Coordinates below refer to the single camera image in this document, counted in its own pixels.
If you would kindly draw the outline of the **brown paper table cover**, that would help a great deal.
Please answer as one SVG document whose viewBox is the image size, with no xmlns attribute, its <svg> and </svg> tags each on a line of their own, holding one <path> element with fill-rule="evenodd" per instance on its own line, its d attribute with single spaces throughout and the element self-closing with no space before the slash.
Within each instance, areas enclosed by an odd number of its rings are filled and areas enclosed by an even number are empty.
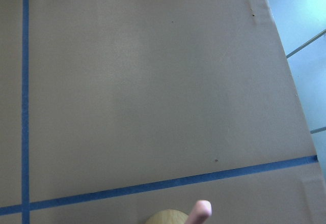
<svg viewBox="0 0 326 224">
<path fill-rule="evenodd" d="M 1 223 L 325 223 L 268 0 L 1 0 Z"/>
</svg>

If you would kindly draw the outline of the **pink chopstick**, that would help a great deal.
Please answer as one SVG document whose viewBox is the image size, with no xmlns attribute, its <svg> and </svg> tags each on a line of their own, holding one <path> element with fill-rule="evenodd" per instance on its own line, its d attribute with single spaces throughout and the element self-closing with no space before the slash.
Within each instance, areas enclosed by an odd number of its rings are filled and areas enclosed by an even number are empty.
<svg viewBox="0 0 326 224">
<path fill-rule="evenodd" d="M 207 200 L 196 201 L 185 224 L 202 224 L 212 215 L 211 203 Z"/>
</svg>

